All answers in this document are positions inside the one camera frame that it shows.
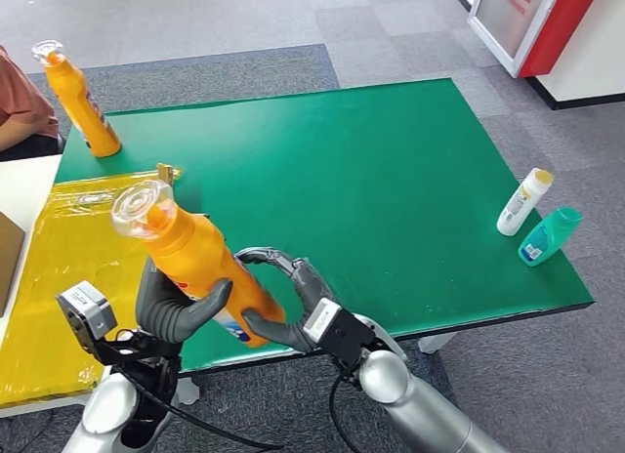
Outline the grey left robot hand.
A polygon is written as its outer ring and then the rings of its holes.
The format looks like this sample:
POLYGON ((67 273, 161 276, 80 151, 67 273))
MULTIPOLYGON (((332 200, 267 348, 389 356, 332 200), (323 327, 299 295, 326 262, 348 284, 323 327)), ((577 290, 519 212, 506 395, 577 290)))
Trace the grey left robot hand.
POLYGON ((205 297, 192 300, 146 258, 135 305, 139 327, 161 341, 181 344, 223 309, 233 283, 219 278, 205 297))

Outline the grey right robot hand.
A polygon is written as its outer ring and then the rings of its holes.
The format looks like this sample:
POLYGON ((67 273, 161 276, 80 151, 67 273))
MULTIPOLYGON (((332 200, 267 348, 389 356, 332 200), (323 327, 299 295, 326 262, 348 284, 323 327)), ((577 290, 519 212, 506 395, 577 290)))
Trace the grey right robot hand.
POLYGON ((325 280, 302 258, 292 259, 287 254, 272 247, 250 247, 240 250, 235 256, 243 264, 266 264, 277 268, 288 276, 294 286, 303 311, 300 320, 294 323, 282 323, 263 318, 254 309, 243 310, 241 315, 254 334, 270 342, 308 353, 317 344, 304 331, 304 324, 322 299, 334 301, 335 298, 325 280))

